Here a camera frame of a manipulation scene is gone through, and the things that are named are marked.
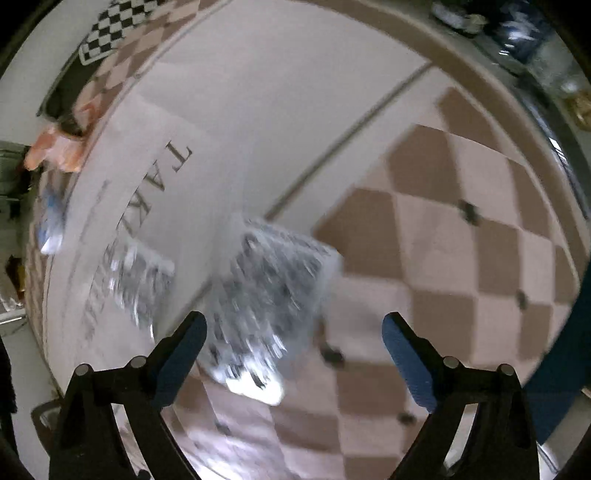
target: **checkered pattern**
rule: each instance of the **checkered pattern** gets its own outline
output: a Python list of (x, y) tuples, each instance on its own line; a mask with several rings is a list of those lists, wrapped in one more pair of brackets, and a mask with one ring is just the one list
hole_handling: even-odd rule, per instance
[(110, 55), (137, 25), (143, 23), (156, 7), (166, 1), (113, 0), (109, 8), (99, 15), (98, 21), (78, 49), (82, 65)]
[(199, 10), (213, 2), (200, 0), (168, 0), (156, 8), (148, 21), (127, 34), (111, 55), (104, 59), (95, 76), (82, 89), (74, 105), (78, 124), (86, 132), (105, 113), (128, 80), (158, 46), (195, 18)]
[[(137, 72), (149, 56), (155, 52), (159, 43), (170, 38), (182, 26), (196, 16), (196, 12), (212, 6), (217, 0), (168, 0), (152, 12), (148, 21), (135, 27), (109, 57), (107, 57), (95, 77), (81, 91), (74, 114), (80, 125), (88, 130), (99, 120), (106, 121), (105, 112), (121, 91), (125, 81)], [(44, 174), (57, 185), (56, 191), (67, 201), (66, 184), (75, 182), (76, 176), (50, 170)], [(38, 205), (34, 209), (34, 219), (30, 226), (25, 263), (26, 286), (25, 301), (28, 317), (39, 345), (44, 349), (43, 314), (41, 306), (44, 294), (44, 279), (51, 258), (41, 254), (37, 245), (35, 226), (41, 219)]]
[(577, 282), (544, 195), (457, 90), (422, 123), (430, 126), (398, 140), (314, 230), (344, 257), (322, 339), (345, 365), (314, 348), (278, 407), (195, 369), (165, 419), (197, 471), (389, 477), (427, 413), (382, 342), (386, 312), (401, 312), (442, 355), (489, 369), (507, 362), (522, 381), (550, 347)]

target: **black and white checkered object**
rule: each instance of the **black and white checkered object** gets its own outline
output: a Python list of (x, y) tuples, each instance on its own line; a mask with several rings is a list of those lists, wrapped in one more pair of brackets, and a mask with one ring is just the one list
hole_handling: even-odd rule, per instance
[(134, 27), (144, 22), (167, 0), (113, 0), (78, 49), (80, 62), (88, 65), (108, 56)]

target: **blue gripper pad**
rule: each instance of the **blue gripper pad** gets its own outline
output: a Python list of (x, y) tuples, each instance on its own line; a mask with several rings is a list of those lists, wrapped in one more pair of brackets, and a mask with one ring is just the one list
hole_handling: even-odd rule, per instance
[(437, 406), (433, 393), (433, 376), (415, 350), (418, 343), (435, 349), (426, 340), (419, 338), (398, 313), (390, 313), (382, 322), (382, 340), (394, 364), (400, 371), (414, 401), (432, 413)]

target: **orange object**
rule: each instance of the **orange object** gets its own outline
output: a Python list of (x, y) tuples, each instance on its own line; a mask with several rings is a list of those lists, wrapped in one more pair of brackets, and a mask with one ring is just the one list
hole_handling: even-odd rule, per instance
[(25, 157), (25, 168), (35, 170), (44, 160), (66, 172), (80, 171), (85, 138), (69, 135), (57, 125), (49, 125)]

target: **clear plastic packet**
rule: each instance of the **clear plastic packet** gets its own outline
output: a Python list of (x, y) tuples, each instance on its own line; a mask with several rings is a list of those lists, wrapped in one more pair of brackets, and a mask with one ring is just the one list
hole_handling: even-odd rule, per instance
[(64, 206), (49, 185), (43, 189), (40, 197), (42, 216), (37, 225), (37, 242), (43, 255), (55, 255), (64, 238)]
[(138, 328), (154, 338), (154, 319), (170, 290), (174, 263), (130, 236), (118, 238), (109, 259), (109, 290)]
[(340, 266), (339, 253), (311, 237), (234, 214), (207, 299), (200, 365), (231, 391), (278, 404)]

